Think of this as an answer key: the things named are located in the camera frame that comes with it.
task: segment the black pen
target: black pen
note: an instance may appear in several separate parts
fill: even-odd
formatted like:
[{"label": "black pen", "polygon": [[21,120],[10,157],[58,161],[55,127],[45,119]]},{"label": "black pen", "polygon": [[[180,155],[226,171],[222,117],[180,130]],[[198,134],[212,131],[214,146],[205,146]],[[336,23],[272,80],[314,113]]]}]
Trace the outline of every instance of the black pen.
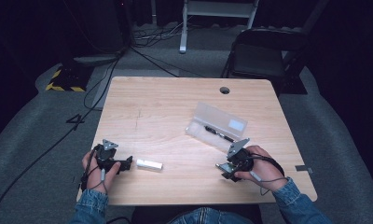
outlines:
[{"label": "black pen", "polygon": [[222,138],[228,140],[228,141],[231,142],[231,143],[235,142],[235,140],[233,140],[233,139],[227,137],[226,135],[224,135],[224,134],[222,134],[222,133],[217,132],[215,129],[210,128],[209,126],[204,126],[204,128],[206,129],[207,132],[210,132],[210,133],[216,134],[216,135],[218,135],[218,136],[220,136],[220,137],[222,137]]}]

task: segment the person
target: person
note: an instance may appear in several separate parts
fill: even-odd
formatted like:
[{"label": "person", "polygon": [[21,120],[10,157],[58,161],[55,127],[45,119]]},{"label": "person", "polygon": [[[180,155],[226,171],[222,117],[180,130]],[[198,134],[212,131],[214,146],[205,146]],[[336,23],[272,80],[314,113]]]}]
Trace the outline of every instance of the person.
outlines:
[{"label": "person", "polygon": [[[246,148],[250,153],[270,157],[270,154],[259,146]],[[86,168],[90,152],[85,155],[82,165]],[[70,223],[105,223],[105,208],[108,203],[106,192],[111,189],[120,163],[116,163],[101,179],[101,171],[95,169],[97,161],[93,157],[90,164],[90,176],[87,189],[83,191],[76,204],[76,212]],[[286,223],[331,223],[330,219],[319,211],[310,198],[300,193],[293,179],[284,177],[280,171],[268,161],[254,160],[251,172],[236,172],[235,176],[250,180],[258,186],[272,192],[280,212]],[[221,211],[210,207],[200,207],[190,212],[163,220],[162,223],[254,223],[237,212]]]}]

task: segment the light wood tabletop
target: light wood tabletop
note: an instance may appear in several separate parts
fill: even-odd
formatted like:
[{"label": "light wood tabletop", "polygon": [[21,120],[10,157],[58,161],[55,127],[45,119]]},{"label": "light wood tabletop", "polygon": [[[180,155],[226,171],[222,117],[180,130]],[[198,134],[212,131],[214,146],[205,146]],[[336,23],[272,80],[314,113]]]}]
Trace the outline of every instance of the light wood tabletop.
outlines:
[{"label": "light wood tabletop", "polygon": [[[227,87],[229,94],[223,94]],[[291,176],[302,193],[317,195],[282,108],[267,80],[183,77],[114,77],[92,147],[103,139],[119,144],[116,160],[133,156],[111,188],[110,204],[272,203],[250,181],[233,182],[215,167],[226,151],[186,133],[198,102],[248,121],[246,145],[260,145]],[[160,171],[137,167],[138,159],[163,164]]]}]

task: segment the hand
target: hand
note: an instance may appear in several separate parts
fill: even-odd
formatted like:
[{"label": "hand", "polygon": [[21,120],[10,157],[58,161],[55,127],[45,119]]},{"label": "hand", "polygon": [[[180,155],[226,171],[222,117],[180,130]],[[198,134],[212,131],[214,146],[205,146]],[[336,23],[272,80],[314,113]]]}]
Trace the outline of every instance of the hand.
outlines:
[{"label": "hand", "polygon": [[[88,165],[88,160],[90,157],[90,151],[84,156],[82,159],[82,166],[84,169],[86,169]],[[96,152],[94,152],[94,155],[90,162],[90,169],[88,170],[89,178],[87,183],[87,189],[94,189],[97,191],[100,191],[101,193],[106,194],[107,191],[111,189],[112,183],[114,181],[114,177],[117,174],[117,171],[119,170],[120,162],[116,162],[111,170],[108,171],[107,174],[105,174],[104,182],[102,182],[102,171],[98,167],[97,161],[96,161]]]},{"label": "hand", "polygon": [[[261,156],[270,157],[269,153],[259,146],[249,146],[246,148],[250,153],[255,153]],[[252,170],[256,173],[263,181],[270,182],[259,182],[257,181],[249,172],[236,172],[235,176],[241,179],[248,179],[259,185],[264,189],[269,189],[271,191],[276,191],[282,188],[286,183],[287,179],[284,178],[282,173],[270,162],[262,160],[254,160],[254,167]]]}]

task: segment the denim sleeve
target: denim sleeve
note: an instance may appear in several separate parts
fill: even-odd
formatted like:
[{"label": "denim sleeve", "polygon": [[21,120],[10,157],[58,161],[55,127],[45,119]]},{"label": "denim sleeve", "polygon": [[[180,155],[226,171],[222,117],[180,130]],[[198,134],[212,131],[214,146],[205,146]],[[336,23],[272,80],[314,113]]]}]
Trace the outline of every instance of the denim sleeve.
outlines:
[{"label": "denim sleeve", "polygon": [[287,223],[332,223],[320,212],[306,194],[301,194],[294,181],[273,192],[273,196]]},{"label": "denim sleeve", "polygon": [[93,189],[86,189],[76,203],[76,212],[69,223],[105,223],[108,196]]}]

